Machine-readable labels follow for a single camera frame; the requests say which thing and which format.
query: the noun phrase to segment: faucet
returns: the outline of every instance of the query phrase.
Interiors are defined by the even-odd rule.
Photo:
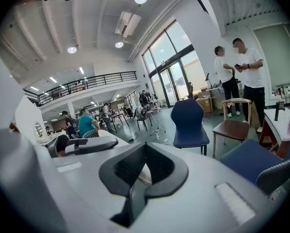
[[[279,117],[279,110],[285,111],[285,108],[283,106],[284,106],[284,102],[283,101],[276,102],[276,104],[275,104],[275,117],[274,117],[275,121],[277,121],[277,118]]]

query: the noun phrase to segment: cardboard box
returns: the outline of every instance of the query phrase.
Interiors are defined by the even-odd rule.
[[[208,98],[203,98],[203,99],[197,99],[196,100],[199,105],[201,105],[201,107],[204,110],[204,113],[211,113],[211,99]]]

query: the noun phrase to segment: white t-shirt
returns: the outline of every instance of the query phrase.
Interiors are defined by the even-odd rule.
[[[245,54],[240,55],[239,65],[253,64],[258,60],[262,60],[260,53],[254,48],[248,48]],[[260,68],[243,70],[246,76],[245,85],[251,88],[264,87],[260,72]]]
[[[232,79],[233,74],[232,70],[224,68],[223,64],[227,64],[225,57],[216,57],[214,61],[215,71],[217,72],[218,77],[222,81],[222,83],[225,83]]]

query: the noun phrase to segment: teal shirt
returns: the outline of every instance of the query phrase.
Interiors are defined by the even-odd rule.
[[[83,137],[84,134],[90,130],[95,130],[95,126],[92,124],[93,118],[89,115],[83,115],[79,120],[79,133]]]

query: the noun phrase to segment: ceiling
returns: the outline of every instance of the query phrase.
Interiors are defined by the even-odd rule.
[[[104,61],[111,61],[112,56],[116,61],[126,61],[133,44],[171,1],[147,0],[139,6],[134,0],[49,0],[15,6],[0,27],[0,55],[19,83],[34,75],[35,81],[25,85],[32,92],[36,91],[30,86],[47,91],[83,78],[80,66],[86,77],[92,77],[96,56],[107,52],[101,57]],[[218,3],[225,28],[251,17],[281,11],[275,0],[218,0]],[[135,13],[141,20],[134,34],[126,38],[131,44],[125,43],[117,49],[115,43],[123,41],[121,35],[115,34],[122,11]],[[72,54],[75,66],[65,66],[68,61],[64,60],[71,55],[67,48],[77,45],[77,52]],[[81,55],[84,52],[92,56],[88,58],[90,64],[88,59],[84,63]],[[57,63],[63,63],[63,68],[58,68]],[[58,83],[53,83],[50,76],[39,78],[36,70],[47,70]]]
[[[230,25],[246,18],[282,11],[276,0],[218,0],[224,25]]]
[[[18,5],[10,10],[0,27],[0,55],[19,83],[36,68],[50,66],[52,73],[57,73],[51,62],[64,58],[70,46],[77,46],[75,58],[80,51],[95,52],[99,49],[111,50],[126,60],[133,43],[154,19],[153,15],[160,13],[170,1],[147,0],[140,6],[134,0],[48,0]],[[121,35],[115,34],[122,11],[137,14],[141,20],[133,35],[126,38],[131,44],[125,43],[117,49],[115,43],[123,41]],[[81,58],[77,63],[74,68],[67,68],[69,71],[63,73],[61,83],[78,78],[76,71],[82,66]],[[87,71],[94,72],[94,69],[88,67]],[[38,87],[51,89],[43,87],[47,81],[38,83]]]
[[[100,94],[96,94],[94,96],[86,97],[80,100],[76,100],[72,102],[73,109],[75,112],[80,111],[82,108],[87,107],[89,105],[92,105],[90,102],[93,101],[96,104],[101,104],[104,102],[109,102],[113,101],[118,94],[120,96],[118,98],[122,98],[122,96],[129,95],[129,93],[132,93],[135,90],[135,87],[128,87],[120,90],[115,90],[115,91],[109,91],[109,92],[104,92]],[[62,111],[68,111],[69,108],[67,104],[64,104],[62,106],[56,107],[55,109],[52,109],[50,111],[47,111],[42,114],[43,120],[44,121],[50,121],[52,119],[60,119],[63,118],[59,115]]]

